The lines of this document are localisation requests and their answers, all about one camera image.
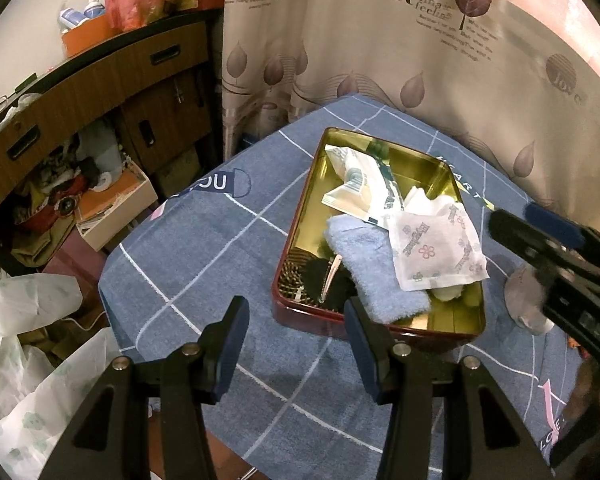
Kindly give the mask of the white printed hygiene pouch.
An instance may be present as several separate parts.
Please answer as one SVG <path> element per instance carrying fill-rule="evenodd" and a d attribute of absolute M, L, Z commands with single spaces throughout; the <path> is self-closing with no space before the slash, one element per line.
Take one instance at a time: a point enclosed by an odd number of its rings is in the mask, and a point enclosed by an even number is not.
<path fill-rule="evenodd" d="M 489 277 L 477 230 L 454 197 L 430 200 L 422 188 L 411 188 L 387 226 L 403 290 L 465 286 Z"/>

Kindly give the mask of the blue checked tablecloth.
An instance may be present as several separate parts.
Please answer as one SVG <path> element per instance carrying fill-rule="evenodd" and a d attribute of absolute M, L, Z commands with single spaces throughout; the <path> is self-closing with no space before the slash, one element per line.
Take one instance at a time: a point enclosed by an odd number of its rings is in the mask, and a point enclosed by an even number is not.
<path fill-rule="evenodd" d="M 365 392 L 332 326 L 277 322 L 272 296 L 294 211 L 325 129 L 339 127 L 446 162 L 478 229 L 492 207 L 520 214 L 529 196 L 465 140 L 362 96 L 339 99 L 241 152 L 169 198 L 107 259 L 99 291 L 120 347 L 152 361 L 192 341 L 245 297 L 250 323 L 230 391 L 204 421 L 272 479 L 370 479 L 388 408 Z"/>

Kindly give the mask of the brown wooden cabinet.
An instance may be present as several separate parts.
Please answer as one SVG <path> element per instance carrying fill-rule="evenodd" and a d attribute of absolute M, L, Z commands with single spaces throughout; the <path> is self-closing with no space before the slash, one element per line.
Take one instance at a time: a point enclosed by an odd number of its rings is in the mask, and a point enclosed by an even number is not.
<path fill-rule="evenodd" d="M 23 110 L 8 99 L 0 111 L 0 209 L 47 155 L 102 118 L 120 128 L 123 147 L 148 174 L 202 142 L 218 159 L 212 32 L 221 15 L 186 12 L 125 32 L 29 84 L 35 99 Z M 0 222 L 0 267 L 26 273 L 10 253 L 9 233 Z"/>

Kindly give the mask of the beige leaf-print curtain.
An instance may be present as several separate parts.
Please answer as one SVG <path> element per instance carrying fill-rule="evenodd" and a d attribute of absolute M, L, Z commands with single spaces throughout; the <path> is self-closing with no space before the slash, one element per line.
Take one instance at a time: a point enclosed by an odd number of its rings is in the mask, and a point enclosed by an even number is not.
<path fill-rule="evenodd" d="M 359 94 L 600 230 L 600 24 L 582 0 L 225 0 L 224 152 Z"/>

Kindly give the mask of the red gold tin box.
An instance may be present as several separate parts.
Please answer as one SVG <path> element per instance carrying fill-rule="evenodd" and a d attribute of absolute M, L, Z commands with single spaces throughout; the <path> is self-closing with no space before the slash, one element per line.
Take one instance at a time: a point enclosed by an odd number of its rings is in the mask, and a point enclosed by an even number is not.
<path fill-rule="evenodd" d="M 389 233 L 374 215 L 398 208 L 413 188 L 462 203 L 451 167 L 368 134 L 327 128 L 318 141 L 272 284 L 279 324 L 344 337 L 343 307 L 362 300 L 393 335 L 433 352 L 467 344 L 486 328 L 480 283 L 404 292 Z"/>

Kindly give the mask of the light blue towel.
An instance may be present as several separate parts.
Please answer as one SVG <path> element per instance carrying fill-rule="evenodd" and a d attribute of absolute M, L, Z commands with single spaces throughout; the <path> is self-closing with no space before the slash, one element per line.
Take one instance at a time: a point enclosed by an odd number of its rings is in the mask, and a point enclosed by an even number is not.
<path fill-rule="evenodd" d="M 342 257 L 358 298 L 374 322 L 387 325 L 430 311 L 426 292 L 401 289 L 386 230 L 337 214 L 327 220 L 324 237 L 332 252 Z"/>

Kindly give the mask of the white green wet-wipes pack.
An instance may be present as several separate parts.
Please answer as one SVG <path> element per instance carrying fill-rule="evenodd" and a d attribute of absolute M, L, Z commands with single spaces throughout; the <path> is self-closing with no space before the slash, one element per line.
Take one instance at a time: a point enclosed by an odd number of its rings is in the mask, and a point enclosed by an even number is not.
<path fill-rule="evenodd" d="M 389 165 L 375 155 L 327 144 L 325 153 L 342 183 L 325 193 L 322 204 L 388 230 L 403 211 L 402 196 Z"/>

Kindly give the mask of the orange box on cabinet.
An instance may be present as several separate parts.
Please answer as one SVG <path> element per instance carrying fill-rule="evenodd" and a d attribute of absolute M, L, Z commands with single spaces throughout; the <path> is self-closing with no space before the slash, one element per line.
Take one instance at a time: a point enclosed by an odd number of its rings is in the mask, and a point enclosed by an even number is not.
<path fill-rule="evenodd" d="M 102 42 L 114 38 L 119 32 L 110 26 L 105 14 L 87 20 L 74 29 L 68 30 L 61 36 L 67 58 L 91 49 Z"/>

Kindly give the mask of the pink ceramic mug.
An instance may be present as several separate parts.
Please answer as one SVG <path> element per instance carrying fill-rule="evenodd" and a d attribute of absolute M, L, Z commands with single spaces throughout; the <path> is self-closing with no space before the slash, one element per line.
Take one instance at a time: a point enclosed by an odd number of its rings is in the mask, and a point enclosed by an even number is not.
<path fill-rule="evenodd" d="M 544 335 L 555 326 L 542 312 L 544 288 L 535 278 L 532 266 L 520 266 L 507 279 L 504 299 L 512 320 L 532 335 Z"/>

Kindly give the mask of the open cardboard box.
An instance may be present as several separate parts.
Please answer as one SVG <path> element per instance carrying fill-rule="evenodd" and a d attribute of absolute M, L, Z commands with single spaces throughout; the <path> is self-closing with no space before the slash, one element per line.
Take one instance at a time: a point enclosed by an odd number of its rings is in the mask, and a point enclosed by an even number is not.
<path fill-rule="evenodd" d="M 128 158 L 114 184 L 105 191 L 89 190 L 82 195 L 76 208 L 76 229 L 84 242 L 99 252 L 156 200 L 149 178 Z"/>

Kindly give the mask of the white plastic bag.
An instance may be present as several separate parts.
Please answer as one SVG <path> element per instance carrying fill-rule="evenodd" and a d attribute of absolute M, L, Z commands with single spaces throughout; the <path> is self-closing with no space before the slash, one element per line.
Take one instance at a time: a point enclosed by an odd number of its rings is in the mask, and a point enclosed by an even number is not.
<path fill-rule="evenodd" d="M 72 276 L 31 274 L 0 281 L 0 465 L 11 479 L 36 479 L 97 378 L 120 354 L 110 328 L 53 366 L 18 336 L 68 318 L 82 304 Z"/>

